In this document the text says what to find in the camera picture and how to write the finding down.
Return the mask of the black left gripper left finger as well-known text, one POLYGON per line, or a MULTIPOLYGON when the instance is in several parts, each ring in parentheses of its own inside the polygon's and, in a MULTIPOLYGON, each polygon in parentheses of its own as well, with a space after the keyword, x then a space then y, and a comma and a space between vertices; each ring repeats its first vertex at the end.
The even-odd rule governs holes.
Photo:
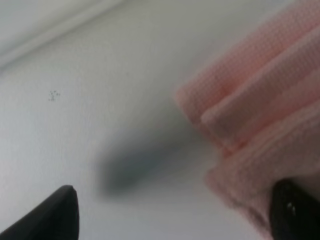
POLYGON ((63 185, 27 215, 0 233, 2 240, 77 240, 80 212, 77 191, 63 185))

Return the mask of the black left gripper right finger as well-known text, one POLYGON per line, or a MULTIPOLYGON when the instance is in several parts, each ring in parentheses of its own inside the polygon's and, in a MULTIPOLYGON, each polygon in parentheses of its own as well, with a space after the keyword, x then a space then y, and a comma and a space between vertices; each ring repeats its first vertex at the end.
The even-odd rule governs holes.
POLYGON ((272 189, 269 222, 274 240, 318 240, 320 202, 293 182, 281 180, 272 189))

